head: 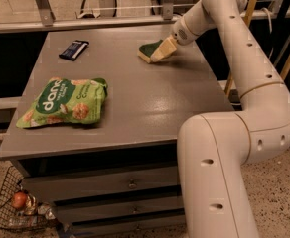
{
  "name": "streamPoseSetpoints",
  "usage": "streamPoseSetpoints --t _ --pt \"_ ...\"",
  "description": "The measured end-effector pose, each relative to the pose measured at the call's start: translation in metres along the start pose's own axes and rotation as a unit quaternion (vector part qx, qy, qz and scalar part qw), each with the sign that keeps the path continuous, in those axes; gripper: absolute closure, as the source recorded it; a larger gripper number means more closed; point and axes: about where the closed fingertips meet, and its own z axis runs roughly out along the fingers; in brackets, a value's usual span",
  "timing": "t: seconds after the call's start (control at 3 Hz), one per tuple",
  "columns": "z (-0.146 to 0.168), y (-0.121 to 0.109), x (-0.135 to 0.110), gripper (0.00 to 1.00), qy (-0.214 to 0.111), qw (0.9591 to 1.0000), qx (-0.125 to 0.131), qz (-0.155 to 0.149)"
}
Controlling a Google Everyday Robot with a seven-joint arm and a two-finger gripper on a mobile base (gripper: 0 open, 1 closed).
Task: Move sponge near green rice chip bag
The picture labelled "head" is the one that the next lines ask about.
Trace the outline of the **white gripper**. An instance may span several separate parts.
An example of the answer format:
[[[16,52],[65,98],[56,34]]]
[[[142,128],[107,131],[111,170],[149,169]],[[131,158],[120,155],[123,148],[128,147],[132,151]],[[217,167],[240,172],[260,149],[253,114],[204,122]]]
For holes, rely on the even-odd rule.
[[[172,27],[172,36],[159,42],[158,47],[151,55],[151,62],[158,62],[169,57],[179,45],[187,45],[197,39],[200,35],[192,32],[183,18],[179,19]]]

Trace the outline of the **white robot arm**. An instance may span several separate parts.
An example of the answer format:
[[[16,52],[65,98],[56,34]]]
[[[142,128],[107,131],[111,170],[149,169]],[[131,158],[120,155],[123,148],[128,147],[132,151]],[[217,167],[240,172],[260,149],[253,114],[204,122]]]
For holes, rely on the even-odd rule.
[[[150,59],[164,59],[211,27],[219,31],[242,108],[195,115],[181,126],[177,154],[188,236],[259,238],[241,167],[290,147],[290,93],[236,0],[201,0]]]

